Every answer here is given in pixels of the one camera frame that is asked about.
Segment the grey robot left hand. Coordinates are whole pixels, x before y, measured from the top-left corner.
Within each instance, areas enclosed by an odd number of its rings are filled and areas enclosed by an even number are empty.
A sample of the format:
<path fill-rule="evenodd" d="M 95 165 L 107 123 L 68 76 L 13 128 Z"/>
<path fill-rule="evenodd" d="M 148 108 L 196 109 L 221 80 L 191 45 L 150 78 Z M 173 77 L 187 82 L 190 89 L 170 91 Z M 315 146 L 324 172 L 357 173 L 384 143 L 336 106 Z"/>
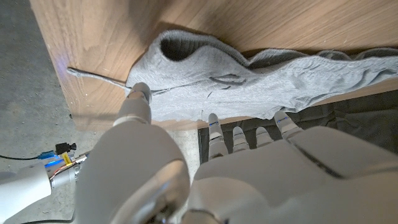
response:
<path fill-rule="evenodd" d="M 210 114 L 209 159 L 188 173 L 175 141 L 150 122 L 151 91 L 137 83 L 113 127 L 80 171 L 78 223 L 396 223 L 397 156 L 328 127 L 298 127 L 275 114 L 282 135 L 264 128 L 250 149 L 233 131 L 228 152 Z"/>

